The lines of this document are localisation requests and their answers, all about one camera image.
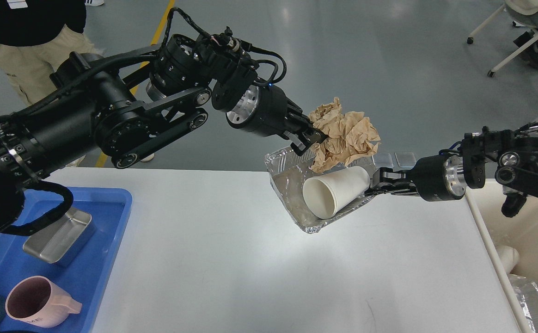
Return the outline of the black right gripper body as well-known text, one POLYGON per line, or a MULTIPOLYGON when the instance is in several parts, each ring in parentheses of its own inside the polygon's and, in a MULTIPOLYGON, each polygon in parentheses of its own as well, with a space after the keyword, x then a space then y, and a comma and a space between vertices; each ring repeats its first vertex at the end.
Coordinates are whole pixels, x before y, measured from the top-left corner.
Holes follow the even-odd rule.
POLYGON ((428 202, 459 200, 467 188, 463 159, 456 154, 420 158, 410 170, 410 180, 428 202))

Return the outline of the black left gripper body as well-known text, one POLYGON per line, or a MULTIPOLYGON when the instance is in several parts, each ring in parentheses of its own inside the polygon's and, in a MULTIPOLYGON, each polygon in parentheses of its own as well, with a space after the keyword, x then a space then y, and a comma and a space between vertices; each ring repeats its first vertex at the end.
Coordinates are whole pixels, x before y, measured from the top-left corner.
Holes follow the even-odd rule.
POLYGON ((288 133, 304 131, 301 109, 275 85, 250 86, 237 105, 227 112, 226 120, 234 129, 261 137, 288 138, 288 133))

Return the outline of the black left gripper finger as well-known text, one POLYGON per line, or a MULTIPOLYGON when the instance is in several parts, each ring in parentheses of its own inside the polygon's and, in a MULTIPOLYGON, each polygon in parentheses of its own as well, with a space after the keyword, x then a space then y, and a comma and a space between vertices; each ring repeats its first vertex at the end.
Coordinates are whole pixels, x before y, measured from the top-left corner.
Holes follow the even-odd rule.
POLYGON ((296 133, 286 130, 283 134, 290 140, 290 147, 297 156, 302 156, 313 145, 311 130, 301 130, 296 133))
POLYGON ((287 106, 287 130, 303 142, 324 142, 328 136, 313 126, 299 107, 287 106))

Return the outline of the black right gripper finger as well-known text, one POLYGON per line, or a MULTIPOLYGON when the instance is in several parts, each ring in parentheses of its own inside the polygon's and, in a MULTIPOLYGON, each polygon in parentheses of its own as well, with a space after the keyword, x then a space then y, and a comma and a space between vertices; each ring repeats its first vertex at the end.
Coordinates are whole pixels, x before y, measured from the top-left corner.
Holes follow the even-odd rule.
POLYGON ((408 169, 377 168, 373 175, 373 184, 410 184, 408 169))
POLYGON ((412 183, 378 183, 366 190, 366 196, 391 194, 396 196, 419 196, 415 184, 412 183))

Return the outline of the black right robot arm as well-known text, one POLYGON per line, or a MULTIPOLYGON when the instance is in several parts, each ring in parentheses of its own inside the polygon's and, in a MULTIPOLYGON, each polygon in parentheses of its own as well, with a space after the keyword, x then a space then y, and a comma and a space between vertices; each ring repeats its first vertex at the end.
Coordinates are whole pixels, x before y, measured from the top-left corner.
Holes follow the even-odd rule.
POLYGON ((378 168, 364 196, 419 196, 427 202, 463 198, 467 188, 485 185, 485 165, 495 163, 494 178, 506 197, 501 212, 514 217, 529 196, 538 198, 538 122, 516 130, 466 133, 463 140, 434 156, 420 158, 411 169, 378 168))

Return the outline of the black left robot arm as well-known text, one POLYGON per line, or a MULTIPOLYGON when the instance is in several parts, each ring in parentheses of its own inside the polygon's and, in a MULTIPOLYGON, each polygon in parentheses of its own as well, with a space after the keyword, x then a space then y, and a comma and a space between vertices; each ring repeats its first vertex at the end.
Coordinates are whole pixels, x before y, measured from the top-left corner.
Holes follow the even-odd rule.
POLYGON ((201 127, 203 106, 231 127, 291 141, 303 155, 327 135, 277 82, 286 63, 236 38, 210 34, 182 9, 167 15, 162 43, 110 57, 73 52, 50 78, 56 90, 0 116, 0 233, 31 236, 73 204, 70 190, 46 178, 94 148, 125 169, 201 127))

